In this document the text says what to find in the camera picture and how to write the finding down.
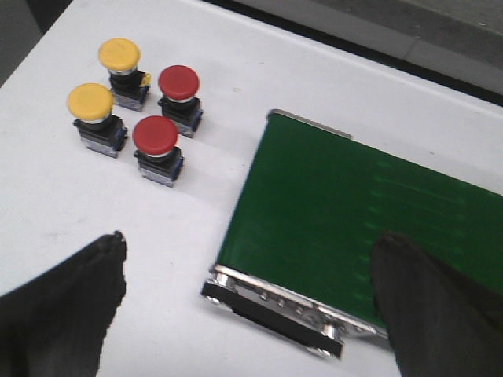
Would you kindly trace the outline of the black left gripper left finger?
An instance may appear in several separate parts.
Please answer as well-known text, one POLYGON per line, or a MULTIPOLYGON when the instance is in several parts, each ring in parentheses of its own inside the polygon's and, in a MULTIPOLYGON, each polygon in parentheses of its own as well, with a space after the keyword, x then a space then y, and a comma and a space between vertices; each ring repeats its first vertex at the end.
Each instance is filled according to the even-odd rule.
POLYGON ((121 232, 103 235, 1 297, 3 376, 95 376, 126 294, 121 232))

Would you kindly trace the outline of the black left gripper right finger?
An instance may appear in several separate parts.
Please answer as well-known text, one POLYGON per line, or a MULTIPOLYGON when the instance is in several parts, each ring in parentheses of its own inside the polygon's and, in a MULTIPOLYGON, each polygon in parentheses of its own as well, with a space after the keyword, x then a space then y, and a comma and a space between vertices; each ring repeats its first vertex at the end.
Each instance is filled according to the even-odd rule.
POLYGON ((500 376, 502 297, 387 232, 371 251, 374 303, 403 376, 500 376))

